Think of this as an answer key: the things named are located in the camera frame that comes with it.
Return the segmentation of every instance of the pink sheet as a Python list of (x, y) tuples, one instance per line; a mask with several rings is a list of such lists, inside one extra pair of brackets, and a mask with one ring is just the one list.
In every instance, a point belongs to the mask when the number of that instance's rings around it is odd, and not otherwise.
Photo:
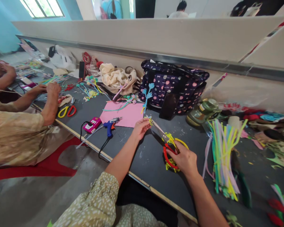
[[(123, 107), (125, 102), (108, 102), (104, 109), (106, 110), (115, 110)], [(108, 122), (109, 120), (122, 117), (122, 119), (116, 124), (116, 126), (130, 127), (134, 128), (135, 124), (138, 120), (143, 118), (143, 113), (141, 111), (143, 109), (143, 103), (130, 103), (122, 110), (118, 111), (103, 111), (100, 119), (102, 123)]]

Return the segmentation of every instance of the blue wall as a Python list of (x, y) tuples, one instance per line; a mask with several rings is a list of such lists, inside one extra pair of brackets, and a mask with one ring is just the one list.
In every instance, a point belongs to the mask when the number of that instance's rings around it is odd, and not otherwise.
[(16, 51), (20, 40), (15, 36), (20, 34), (10, 20), (0, 11), (0, 52)]
[(65, 17), (33, 19), (20, 0), (0, 0), (0, 52), (9, 53), (17, 50), (21, 34), (11, 21), (66, 21), (82, 20), (76, 0), (58, 0)]

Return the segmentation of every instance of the sleeve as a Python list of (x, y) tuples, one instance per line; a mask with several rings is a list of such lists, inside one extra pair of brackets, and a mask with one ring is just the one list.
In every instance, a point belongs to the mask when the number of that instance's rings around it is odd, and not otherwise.
[(0, 103), (0, 111), (18, 112), (18, 109), (15, 107), (13, 102), (9, 102), (7, 104)]
[(23, 131), (40, 131), (43, 128), (44, 119), (39, 113), (11, 113), (0, 111), (0, 129), (10, 133)]
[(89, 192), (80, 194), (54, 224), (56, 226), (112, 226), (116, 219), (115, 203), (119, 184), (103, 172)]

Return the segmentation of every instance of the red scissor handle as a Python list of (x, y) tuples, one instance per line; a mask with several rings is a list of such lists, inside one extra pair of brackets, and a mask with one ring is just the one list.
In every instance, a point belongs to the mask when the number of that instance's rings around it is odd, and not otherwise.
[(167, 147), (171, 152), (173, 152), (173, 153), (176, 155), (176, 153), (175, 153), (175, 152), (170, 148), (170, 146), (166, 143), (165, 146), (163, 147), (163, 153), (164, 153), (164, 157), (165, 157), (166, 162), (167, 162), (171, 167), (173, 167), (174, 169), (179, 169), (177, 166), (171, 164), (171, 162), (168, 160), (167, 152), (166, 152), (166, 147)]
[(77, 112), (77, 109), (74, 105), (71, 106), (71, 108), (69, 109), (68, 113), (67, 113), (67, 116), (68, 117), (71, 117), (73, 116), (75, 113)]

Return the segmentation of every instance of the window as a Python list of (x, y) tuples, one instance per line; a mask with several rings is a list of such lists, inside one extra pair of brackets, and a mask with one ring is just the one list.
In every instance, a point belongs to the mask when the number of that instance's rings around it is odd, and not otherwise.
[(33, 19), (64, 17), (57, 0), (20, 0)]

